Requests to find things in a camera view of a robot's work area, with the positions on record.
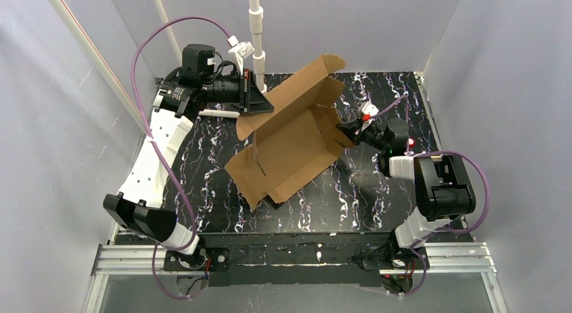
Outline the brown cardboard box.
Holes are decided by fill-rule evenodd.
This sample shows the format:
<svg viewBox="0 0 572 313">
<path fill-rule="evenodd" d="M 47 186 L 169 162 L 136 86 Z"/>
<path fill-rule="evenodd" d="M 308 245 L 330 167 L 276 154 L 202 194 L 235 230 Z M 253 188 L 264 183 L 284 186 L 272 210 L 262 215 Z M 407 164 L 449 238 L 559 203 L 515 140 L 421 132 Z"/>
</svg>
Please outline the brown cardboard box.
<svg viewBox="0 0 572 313">
<path fill-rule="evenodd" d="M 239 140 L 254 138 L 225 169 L 251 210 L 267 196 L 284 203 L 354 146 L 336 127 L 345 85 L 331 74 L 344 67 L 341 57 L 321 55 L 266 93 L 272 113 L 238 117 Z"/>
</svg>

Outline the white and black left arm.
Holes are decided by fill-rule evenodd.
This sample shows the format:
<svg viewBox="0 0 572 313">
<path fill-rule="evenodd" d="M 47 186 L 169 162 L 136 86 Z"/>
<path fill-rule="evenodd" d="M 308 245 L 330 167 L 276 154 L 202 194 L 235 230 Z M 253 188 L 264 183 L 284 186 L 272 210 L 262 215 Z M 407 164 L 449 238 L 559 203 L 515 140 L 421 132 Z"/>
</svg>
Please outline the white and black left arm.
<svg viewBox="0 0 572 313">
<path fill-rule="evenodd" d="M 179 148 L 193 120 L 209 103 L 229 105 L 238 113 L 271 113 L 273 105 L 256 85 L 244 58 L 254 48 L 239 42 L 228 59 L 215 65 L 215 48 L 189 44 L 182 65 L 157 84 L 147 137 L 126 181 L 116 194 L 105 196 L 103 207 L 123 228 L 149 237 L 184 255 L 195 252 L 199 237 L 178 223 L 175 212 L 162 208 L 163 192 Z"/>
</svg>

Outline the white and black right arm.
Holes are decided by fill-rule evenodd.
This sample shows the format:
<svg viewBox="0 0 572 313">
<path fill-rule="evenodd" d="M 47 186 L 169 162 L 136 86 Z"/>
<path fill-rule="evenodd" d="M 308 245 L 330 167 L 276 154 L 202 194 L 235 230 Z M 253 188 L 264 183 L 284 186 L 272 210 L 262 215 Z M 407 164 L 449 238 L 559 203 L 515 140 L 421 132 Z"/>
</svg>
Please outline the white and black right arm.
<svg viewBox="0 0 572 313">
<path fill-rule="evenodd" d="M 385 177 L 413 182 L 416 207 L 392 230 L 391 249 L 419 248 L 430 234 L 475 210 L 476 198 L 463 159 L 454 154 L 408 155 L 409 130 L 405 120 L 394 118 L 379 127 L 366 124 L 365 119 L 355 119 L 336 127 L 353 144 L 365 143 L 378 150 L 377 167 Z"/>
</svg>

